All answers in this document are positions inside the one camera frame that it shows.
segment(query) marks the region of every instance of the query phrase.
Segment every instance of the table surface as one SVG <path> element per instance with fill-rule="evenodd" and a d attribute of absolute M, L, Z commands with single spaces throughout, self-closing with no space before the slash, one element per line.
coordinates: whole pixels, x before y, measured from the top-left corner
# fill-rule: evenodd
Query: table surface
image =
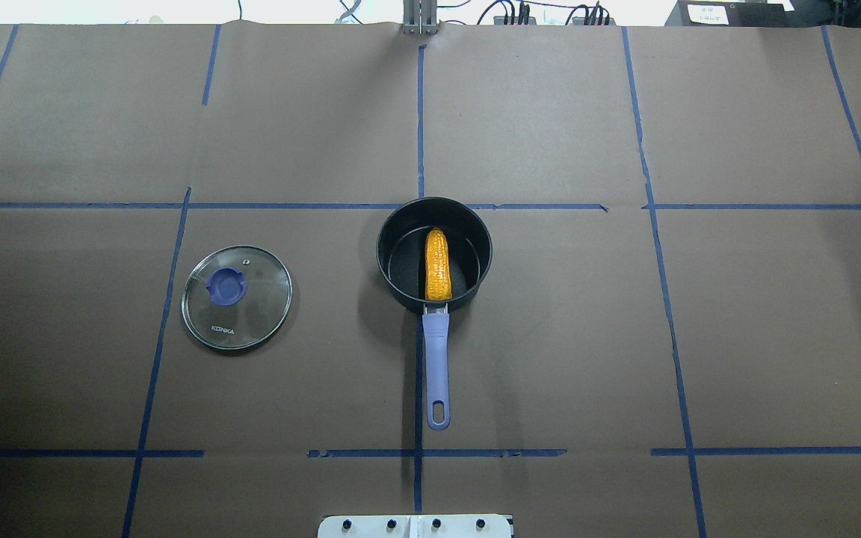
<path fill-rule="evenodd" d="M 861 536 L 861 31 L 502 30 L 0 26 L 0 536 Z M 374 260 L 424 195 L 493 236 L 443 432 Z M 233 244 L 294 300 L 222 355 Z"/>

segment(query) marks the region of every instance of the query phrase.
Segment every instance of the white label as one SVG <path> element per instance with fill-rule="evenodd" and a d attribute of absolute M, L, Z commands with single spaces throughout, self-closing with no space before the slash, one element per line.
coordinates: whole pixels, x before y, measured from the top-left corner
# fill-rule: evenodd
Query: white label
<path fill-rule="evenodd" d="M 796 7 L 793 7 L 792 0 L 769 0 L 768 4 L 783 4 L 783 10 L 796 10 Z"/>
<path fill-rule="evenodd" d="M 724 6 L 697 6 L 697 4 L 686 4 L 690 11 L 690 20 L 700 24 L 729 24 Z"/>

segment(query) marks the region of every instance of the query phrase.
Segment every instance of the metal bracket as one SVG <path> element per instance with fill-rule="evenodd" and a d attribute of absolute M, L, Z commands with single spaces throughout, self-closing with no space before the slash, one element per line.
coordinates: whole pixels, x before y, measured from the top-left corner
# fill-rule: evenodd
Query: metal bracket
<path fill-rule="evenodd" d="M 513 538 L 513 518 L 498 514 L 331 516 L 318 538 Z"/>
<path fill-rule="evenodd" d="M 404 0 L 405 34 L 437 34 L 437 0 Z"/>

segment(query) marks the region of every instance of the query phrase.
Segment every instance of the cable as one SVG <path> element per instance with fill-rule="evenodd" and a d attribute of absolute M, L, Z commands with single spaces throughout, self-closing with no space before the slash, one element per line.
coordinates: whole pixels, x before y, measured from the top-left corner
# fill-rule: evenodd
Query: cable
<path fill-rule="evenodd" d="M 607 17 L 607 20 L 604 20 L 604 13 L 607 14 L 607 15 L 605 15 Z M 592 23 L 595 26 L 608 26 L 608 24 L 609 24 L 609 10 L 606 7 L 600 6 L 599 15 L 595 16 L 593 18 Z"/>
<path fill-rule="evenodd" d="M 358 7 L 361 7 L 362 0 L 354 0 L 354 4 L 351 7 L 348 7 L 348 4 L 345 4 L 345 0 L 338 0 L 341 2 L 341 5 L 345 7 L 345 12 L 342 13 L 337 20 L 334 21 L 334 24 L 341 24 L 345 21 L 345 18 L 351 17 L 354 20 L 358 21 L 358 24 L 361 24 L 361 19 L 354 15 L 354 11 L 358 10 Z"/>
<path fill-rule="evenodd" d="M 564 10 L 572 10 L 574 7 L 580 6 L 561 6 L 560 4 L 544 4 L 543 2 L 529 2 L 530 4 L 535 4 L 535 6 L 547 6 L 547 7 L 563 7 Z"/>
<path fill-rule="evenodd" d="M 484 13 L 481 13 L 481 18 L 478 18 L 478 24 L 481 24 L 481 22 L 484 20 L 484 17 L 487 15 L 487 11 L 492 10 L 493 6 L 496 6 L 497 4 L 501 4 L 503 6 L 503 10 L 504 10 L 503 11 L 503 13 L 504 13 L 503 23 L 504 24 L 508 23 L 508 20 L 507 20 L 507 4 L 510 4 L 510 20 L 513 21 L 516 18 L 516 7 L 513 6 L 513 2 L 511 2 L 510 0 L 493 0 L 493 3 L 490 4 L 490 6 L 487 6 L 487 9 L 484 10 Z"/>
<path fill-rule="evenodd" d="M 597 0 L 597 3 L 593 5 L 593 10 L 584 17 L 584 26 L 595 26 L 597 24 L 597 14 L 600 10 L 600 0 Z"/>
<path fill-rule="evenodd" d="M 587 11 L 587 16 L 585 18 L 589 18 L 590 16 L 590 7 L 587 4 L 579 4 L 577 7 L 574 7 L 573 10 L 570 11 L 570 15 L 567 15 L 567 21 L 564 22 L 564 26 L 570 24 L 570 20 L 573 18 L 573 14 L 577 13 L 577 10 L 580 10 L 583 7 L 584 10 Z"/>

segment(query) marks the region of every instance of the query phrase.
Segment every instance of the handle hole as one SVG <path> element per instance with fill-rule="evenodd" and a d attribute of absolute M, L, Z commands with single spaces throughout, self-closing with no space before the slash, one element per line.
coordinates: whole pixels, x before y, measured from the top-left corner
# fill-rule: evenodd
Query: handle hole
<path fill-rule="evenodd" d="M 436 424 L 444 422 L 444 402 L 435 401 L 433 403 L 433 421 Z"/>

